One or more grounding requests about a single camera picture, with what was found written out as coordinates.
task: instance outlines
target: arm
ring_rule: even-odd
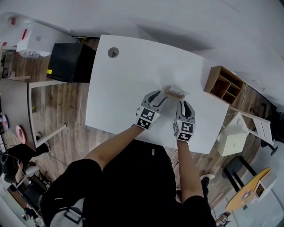
[[[113,158],[115,158],[143,131],[143,128],[134,125],[97,146],[87,154],[85,159],[92,159],[96,161],[103,170]]]
[[[191,157],[187,142],[177,140],[181,202],[192,196],[203,196],[199,174]]]
[[[18,164],[18,166],[19,166],[19,168],[18,168],[18,171],[17,171],[16,176],[15,176],[17,183],[19,183],[21,178],[22,178],[22,170],[23,170],[24,165],[23,165],[23,163],[20,163],[20,164]]]

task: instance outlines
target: white box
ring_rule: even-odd
[[[77,40],[61,31],[33,22],[26,25],[26,34],[17,45],[17,52],[37,52],[48,55],[55,43],[76,43]]]
[[[276,180],[277,177],[271,170],[259,180],[256,189],[254,190],[258,200],[262,200],[271,191]]]
[[[248,132],[241,127],[231,126],[220,134],[218,152],[221,156],[240,153],[243,151]]]

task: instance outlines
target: sneaker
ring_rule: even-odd
[[[37,136],[38,136],[39,138],[42,138],[42,137],[43,137],[40,132],[37,133]],[[44,144],[48,147],[48,153],[49,153],[49,152],[50,152],[49,143],[46,141],[46,142],[44,142]]]
[[[206,178],[206,177],[209,178],[209,180],[212,180],[213,178],[215,178],[215,175],[212,174],[212,173],[208,173],[208,174],[202,175],[202,176],[200,177],[200,179],[203,180],[203,179]]]

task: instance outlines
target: black shirt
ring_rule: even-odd
[[[9,183],[16,183],[16,173],[18,172],[18,163],[21,163],[19,152],[11,148],[5,154],[0,154],[1,174],[5,174],[4,180]]]
[[[47,226],[63,207],[85,198],[83,226],[98,222],[186,219],[191,226],[216,226],[209,205],[201,196],[183,205],[175,200],[172,165],[163,147],[131,142],[103,170],[93,160],[71,163],[43,195],[42,217]]]

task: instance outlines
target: black chair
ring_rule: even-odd
[[[39,198],[47,191],[45,184],[36,176],[30,178],[30,184],[20,190],[23,199],[36,211],[39,210]]]
[[[266,104],[262,103],[262,106],[264,107],[262,118],[265,119]],[[266,118],[266,120],[270,121],[272,140],[284,143],[284,113],[273,111],[272,114]],[[278,150],[278,147],[274,148],[271,144],[261,140],[261,147],[266,146],[270,147],[272,150],[270,156],[274,155]]]

